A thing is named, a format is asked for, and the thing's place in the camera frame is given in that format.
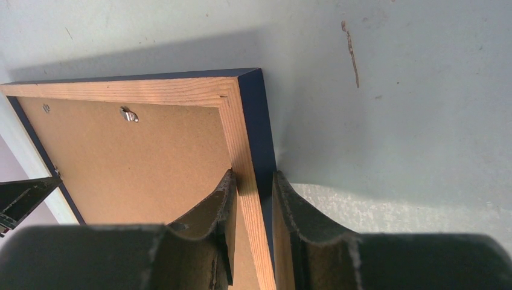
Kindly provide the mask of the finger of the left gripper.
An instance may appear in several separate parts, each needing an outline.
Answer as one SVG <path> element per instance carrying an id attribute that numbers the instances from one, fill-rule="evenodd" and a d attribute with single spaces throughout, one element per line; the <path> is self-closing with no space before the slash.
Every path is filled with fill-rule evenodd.
<path id="1" fill-rule="evenodd" d="M 1 237 L 19 226 L 61 183 L 58 176 L 1 182 Z"/>

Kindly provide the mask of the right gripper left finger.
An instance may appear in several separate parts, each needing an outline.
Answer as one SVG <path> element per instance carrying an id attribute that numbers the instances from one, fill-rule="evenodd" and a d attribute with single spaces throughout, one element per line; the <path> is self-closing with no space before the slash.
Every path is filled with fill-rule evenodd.
<path id="1" fill-rule="evenodd" d="M 170 224 L 25 227 L 1 248 L 2 289 L 228 289 L 235 174 Z"/>

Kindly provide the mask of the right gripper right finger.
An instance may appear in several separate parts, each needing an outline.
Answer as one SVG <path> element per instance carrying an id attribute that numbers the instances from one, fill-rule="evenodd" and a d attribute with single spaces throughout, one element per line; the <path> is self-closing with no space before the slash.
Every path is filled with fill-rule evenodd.
<path id="1" fill-rule="evenodd" d="M 511 258 L 481 234 L 356 233 L 330 219 L 275 172 L 278 289 L 510 289 Z"/>

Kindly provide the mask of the brown backing board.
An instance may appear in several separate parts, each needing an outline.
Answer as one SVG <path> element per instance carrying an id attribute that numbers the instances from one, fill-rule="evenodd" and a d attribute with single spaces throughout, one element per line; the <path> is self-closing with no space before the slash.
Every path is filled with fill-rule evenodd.
<path id="1" fill-rule="evenodd" d="M 15 234 L 2 289 L 258 289 L 215 109 L 15 103 L 85 224 Z"/>

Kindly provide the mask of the wooden picture frame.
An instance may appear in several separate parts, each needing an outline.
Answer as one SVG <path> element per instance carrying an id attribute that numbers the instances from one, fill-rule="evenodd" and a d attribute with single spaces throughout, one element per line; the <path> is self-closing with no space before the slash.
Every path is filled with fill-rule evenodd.
<path id="1" fill-rule="evenodd" d="M 275 157 L 262 70 L 1 86 L 88 225 L 163 224 L 237 177 L 234 289 L 275 289 L 263 204 Z"/>

